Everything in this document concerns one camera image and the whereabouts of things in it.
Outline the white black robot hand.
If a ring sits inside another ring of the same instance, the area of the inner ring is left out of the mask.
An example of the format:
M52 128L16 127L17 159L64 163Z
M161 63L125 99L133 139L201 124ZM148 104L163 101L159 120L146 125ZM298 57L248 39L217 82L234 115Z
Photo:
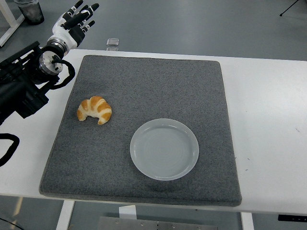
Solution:
M49 43L59 43L65 51L77 48L87 31L95 24L91 20L99 4L82 6L83 1L75 3L68 11L63 13L52 28L53 35L48 39Z

